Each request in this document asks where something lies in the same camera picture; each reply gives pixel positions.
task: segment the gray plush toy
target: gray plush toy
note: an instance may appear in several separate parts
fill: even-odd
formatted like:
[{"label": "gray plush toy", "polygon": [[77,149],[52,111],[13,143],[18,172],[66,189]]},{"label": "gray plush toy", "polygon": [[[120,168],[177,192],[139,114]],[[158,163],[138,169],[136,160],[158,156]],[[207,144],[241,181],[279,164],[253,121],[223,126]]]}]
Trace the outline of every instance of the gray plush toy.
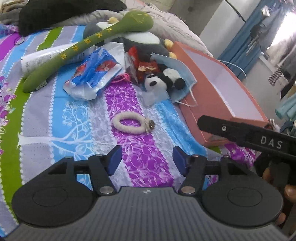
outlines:
[{"label": "gray plush toy", "polygon": [[[117,18],[110,18],[109,21],[101,20],[99,22],[89,23],[83,32],[83,38],[87,38],[103,29],[111,27],[118,22]],[[124,51],[128,52],[133,46],[138,51],[139,60],[150,62],[150,54],[156,53],[171,58],[176,58],[176,55],[169,51],[172,48],[173,42],[169,39],[163,40],[150,32],[130,32],[113,36],[111,39],[105,39],[104,42],[96,44],[100,47],[107,42],[123,43]]]}]

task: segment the blue plastic bag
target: blue plastic bag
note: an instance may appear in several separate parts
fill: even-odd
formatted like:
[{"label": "blue plastic bag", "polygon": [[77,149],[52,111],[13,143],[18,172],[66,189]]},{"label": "blue plastic bag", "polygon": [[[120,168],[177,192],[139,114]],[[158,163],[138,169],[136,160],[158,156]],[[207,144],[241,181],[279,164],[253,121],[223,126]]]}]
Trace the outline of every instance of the blue plastic bag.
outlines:
[{"label": "blue plastic bag", "polygon": [[63,88],[73,98],[95,99],[121,69],[107,50],[99,48],[84,59]]}]

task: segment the white cable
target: white cable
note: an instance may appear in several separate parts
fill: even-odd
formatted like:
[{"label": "white cable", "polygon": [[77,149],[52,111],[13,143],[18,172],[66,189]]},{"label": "white cable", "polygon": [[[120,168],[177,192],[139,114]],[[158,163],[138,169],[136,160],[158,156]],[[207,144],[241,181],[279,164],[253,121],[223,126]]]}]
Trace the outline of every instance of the white cable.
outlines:
[{"label": "white cable", "polygon": [[193,87],[195,84],[196,84],[196,82],[194,82],[194,83],[193,83],[192,85],[190,85],[190,87],[189,87],[189,92],[190,92],[190,94],[191,94],[192,99],[193,99],[194,102],[195,102],[195,105],[188,105],[188,104],[185,104],[185,103],[180,102],[180,101],[175,101],[175,102],[176,102],[176,103],[179,103],[179,104],[187,105],[188,107],[196,107],[196,106],[198,106],[197,101],[196,101],[196,99],[194,98],[193,93],[192,93],[192,87]]},{"label": "white cable", "polygon": [[244,73],[244,75],[246,76],[246,83],[245,83],[244,85],[245,85],[245,87],[247,87],[247,75],[246,75],[246,73],[245,73],[240,67],[238,67],[237,65],[235,65],[235,64],[233,64],[233,63],[230,63],[230,62],[224,61],[224,60],[220,60],[220,59],[217,59],[217,60],[219,60],[220,62],[224,62],[224,63],[231,64],[231,65],[233,65],[233,66],[239,68],[239,69]]}]

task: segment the blue face mask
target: blue face mask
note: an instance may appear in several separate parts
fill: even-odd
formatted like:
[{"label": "blue face mask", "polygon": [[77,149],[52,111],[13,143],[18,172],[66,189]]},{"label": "blue face mask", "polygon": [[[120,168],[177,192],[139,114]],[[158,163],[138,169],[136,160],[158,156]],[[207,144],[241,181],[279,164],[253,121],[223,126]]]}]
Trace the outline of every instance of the blue face mask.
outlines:
[{"label": "blue face mask", "polygon": [[173,59],[173,58],[155,54],[155,53],[152,53],[151,60],[155,60],[158,64],[165,64],[170,69],[177,70],[181,75],[182,79],[184,79],[186,86],[183,89],[177,90],[173,88],[171,93],[169,93],[170,99],[173,103],[176,102],[176,103],[184,104],[180,102],[180,100],[185,98],[188,93],[191,94],[193,100],[196,103],[196,100],[192,94],[192,87],[197,83],[197,81],[194,75],[189,70],[189,68],[183,62],[177,59]]}]

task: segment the green stripe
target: green stripe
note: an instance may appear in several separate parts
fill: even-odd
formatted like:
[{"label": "green stripe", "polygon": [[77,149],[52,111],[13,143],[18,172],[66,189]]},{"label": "green stripe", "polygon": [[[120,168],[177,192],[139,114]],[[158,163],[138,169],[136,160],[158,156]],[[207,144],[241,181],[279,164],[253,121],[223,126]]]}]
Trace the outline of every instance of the green stripe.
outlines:
[{"label": "green stripe", "polygon": [[61,33],[62,29],[63,27],[58,27],[50,30],[44,42],[38,46],[37,51],[50,48]]},{"label": "green stripe", "polygon": [[[61,31],[62,27],[51,30],[44,42],[37,49],[42,50],[51,47]],[[4,151],[1,155],[1,179],[4,198],[11,211],[12,196],[22,185],[22,179],[20,177],[20,147],[17,147],[17,135],[20,133],[23,106],[30,96],[30,93],[23,93],[22,91],[24,82],[25,80],[22,78],[14,93],[17,97],[10,101],[12,108],[15,108],[15,110],[8,114],[7,119],[9,123],[4,127],[5,133],[1,136],[1,149]]]},{"label": "green stripe", "polygon": [[208,147],[208,148],[221,154],[221,150],[220,150],[220,148],[218,146],[211,146],[211,147]]}]

